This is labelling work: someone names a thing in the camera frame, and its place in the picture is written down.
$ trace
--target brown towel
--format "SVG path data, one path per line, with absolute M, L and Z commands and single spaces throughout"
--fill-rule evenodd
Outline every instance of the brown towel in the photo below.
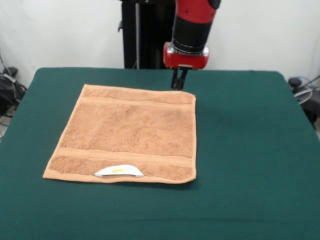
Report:
M 196 97 L 84 85 L 43 177 L 77 182 L 182 184 L 196 178 Z M 95 176 L 132 165 L 144 176 Z

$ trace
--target white label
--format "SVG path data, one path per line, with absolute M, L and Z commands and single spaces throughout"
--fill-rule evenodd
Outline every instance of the white label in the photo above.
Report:
M 143 173 L 135 166 L 132 165 L 118 165 L 118 166 L 109 166 L 100 171 L 97 171 L 95 174 L 96 177 L 103 177 L 108 175 L 133 175 L 136 177 L 143 177 Z

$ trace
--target cable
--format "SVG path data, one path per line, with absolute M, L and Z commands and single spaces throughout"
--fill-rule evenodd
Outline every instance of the cable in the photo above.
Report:
M 5 127 L 9 127 L 9 125 L 7 125 L 7 124 L 4 124 L 4 123 L 2 123 L 2 122 L 0 122 L 0 125 L 2 125 L 2 126 L 5 126 Z
M 313 47 L 313 54 L 312 54 L 312 60 L 311 60 L 311 65 L 310 65 L 310 69 L 309 69 L 309 76 L 312 74 L 312 70 L 314 69 L 314 64 L 315 64 L 315 59 L 316 59 L 316 52 L 317 52 L 317 48 L 319 46 L 320 43 L 320 33 L 317 36 L 315 42 L 314 42 L 314 47 Z
M 313 83 L 311 82 L 311 80 L 305 76 L 294 76 L 294 78 L 297 78 L 297 79 L 301 79 L 301 80 L 306 80 L 308 81 L 309 84 L 311 84 L 312 87 L 314 87 Z
M 137 65 L 137 61 L 135 61 L 135 64 L 133 65 L 133 67 L 131 69 L 134 69 Z
M 303 89 L 304 87 L 308 86 L 309 84 L 314 83 L 315 81 L 317 81 L 318 79 L 320 79 L 320 75 L 316 76 L 313 80 L 311 80 L 310 82 L 303 84 L 302 86 L 299 87 L 299 89 Z
M 0 49 L 0 62 L 1 62 L 1 64 L 2 64 L 2 66 L 4 67 L 4 69 L 7 70 L 7 72 L 9 73 L 10 77 L 12 77 L 12 74 L 11 74 L 9 68 L 6 67 L 6 65 L 5 65 L 5 63 L 4 63 L 4 60 L 3 60 L 3 58 L 2 58 L 1 49 Z

